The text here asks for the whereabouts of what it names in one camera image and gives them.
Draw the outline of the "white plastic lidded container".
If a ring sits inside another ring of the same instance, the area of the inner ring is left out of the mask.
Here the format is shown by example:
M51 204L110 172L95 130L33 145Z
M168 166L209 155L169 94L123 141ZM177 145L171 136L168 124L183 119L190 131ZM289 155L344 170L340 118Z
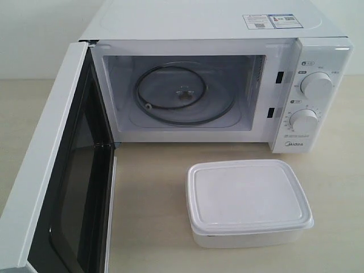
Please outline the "white plastic lidded container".
M314 226L299 179L281 160L195 164L185 193L193 239L204 248L281 245Z

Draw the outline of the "white microwave door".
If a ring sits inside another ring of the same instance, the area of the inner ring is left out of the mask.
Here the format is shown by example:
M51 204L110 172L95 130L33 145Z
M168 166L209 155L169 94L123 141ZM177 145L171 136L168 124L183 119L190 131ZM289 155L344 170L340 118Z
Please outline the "white microwave door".
M98 49L67 49L2 211L2 272L109 271L117 159Z

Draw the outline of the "white microwave oven body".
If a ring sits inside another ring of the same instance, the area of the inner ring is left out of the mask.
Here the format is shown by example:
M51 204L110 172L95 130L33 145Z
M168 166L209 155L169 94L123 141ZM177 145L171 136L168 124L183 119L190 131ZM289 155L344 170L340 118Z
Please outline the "white microwave oven body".
M303 28L249 30L242 15L255 14L293 14ZM99 45L97 74L116 143L255 142L277 154L312 150L353 51L349 37L311 1L106 1L80 41ZM234 106L197 126L149 117L130 86L137 56L231 57ZM315 72L330 77L330 95L301 92ZM310 133L289 124L302 109L317 115Z

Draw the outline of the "glass turntable plate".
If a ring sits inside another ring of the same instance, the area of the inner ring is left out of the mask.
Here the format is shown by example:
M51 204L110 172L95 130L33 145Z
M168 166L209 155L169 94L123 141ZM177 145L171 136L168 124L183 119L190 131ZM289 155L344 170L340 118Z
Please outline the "glass turntable plate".
M137 56L133 99L149 117L172 126L197 126L221 118L235 104L228 56Z

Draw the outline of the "lower white timer knob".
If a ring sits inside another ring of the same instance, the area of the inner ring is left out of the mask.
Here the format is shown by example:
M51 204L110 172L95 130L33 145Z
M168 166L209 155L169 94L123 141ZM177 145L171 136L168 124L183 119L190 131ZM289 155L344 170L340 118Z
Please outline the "lower white timer knob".
M292 129L300 133L310 133L311 131L314 131L318 122L316 113L311 109L299 110L289 118L289 124Z

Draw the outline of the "upper white control knob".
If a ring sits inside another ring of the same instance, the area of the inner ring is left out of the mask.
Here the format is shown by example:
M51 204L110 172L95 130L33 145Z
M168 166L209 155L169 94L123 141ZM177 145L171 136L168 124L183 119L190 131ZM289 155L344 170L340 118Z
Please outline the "upper white control knob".
M300 89L307 98L322 98L331 94L333 83L326 73L315 72L303 79Z

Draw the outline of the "warning label sticker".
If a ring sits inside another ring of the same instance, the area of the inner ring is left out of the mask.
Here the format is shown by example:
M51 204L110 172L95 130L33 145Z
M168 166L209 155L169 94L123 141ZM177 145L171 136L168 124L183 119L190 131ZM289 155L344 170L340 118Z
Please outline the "warning label sticker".
M249 30L296 29L303 28L293 14L242 15Z

